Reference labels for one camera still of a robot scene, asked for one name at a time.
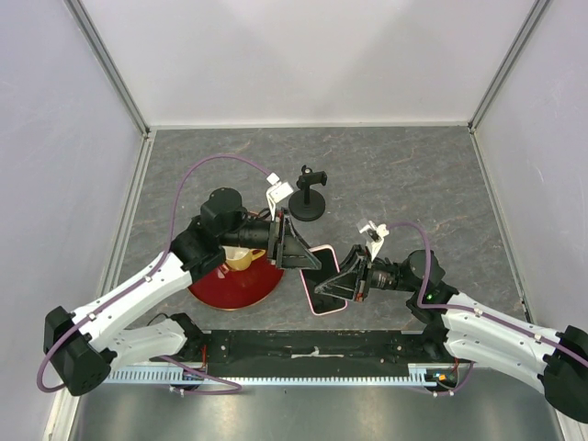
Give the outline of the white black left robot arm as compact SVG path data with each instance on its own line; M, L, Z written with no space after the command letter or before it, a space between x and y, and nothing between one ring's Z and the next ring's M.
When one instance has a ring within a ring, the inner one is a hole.
M58 306L48 312L41 365L53 367L61 388L82 396L129 363L160 356L194 360L201 351L202 333L184 314L160 326L127 327L223 265L228 246L263 250L279 269L322 266L292 226L286 209L277 211L272 220L252 219L237 190L218 188L169 248L138 274L74 311Z

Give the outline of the black phone stand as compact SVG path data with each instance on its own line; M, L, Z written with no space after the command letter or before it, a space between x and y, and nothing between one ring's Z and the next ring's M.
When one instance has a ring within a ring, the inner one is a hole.
M312 186L327 184L328 176L324 171L314 172L307 165L301 167L296 186L298 188L289 198L288 210L298 221L316 221L325 212L324 196Z

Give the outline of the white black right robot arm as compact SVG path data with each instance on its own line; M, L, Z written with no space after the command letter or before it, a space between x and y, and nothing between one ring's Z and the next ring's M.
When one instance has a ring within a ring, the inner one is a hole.
M316 291L363 301L372 289L411 293L406 305L431 333L421 338L423 355L442 361L451 355L499 371L542 393L571 419L587 421L587 333L523 322L472 299L444 282L435 255L417 250L401 263L371 259L354 246L338 273Z

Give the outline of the phone with pink case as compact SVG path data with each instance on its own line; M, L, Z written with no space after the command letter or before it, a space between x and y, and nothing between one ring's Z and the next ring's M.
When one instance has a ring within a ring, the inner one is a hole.
M347 307L345 300L320 294L316 291L318 284L339 272L339 265L335 250L331 245L324 244L311 248L312 254L319 259L322 267L319 270L302 269L300 278L311 312L316 316L323 316L339 311Z

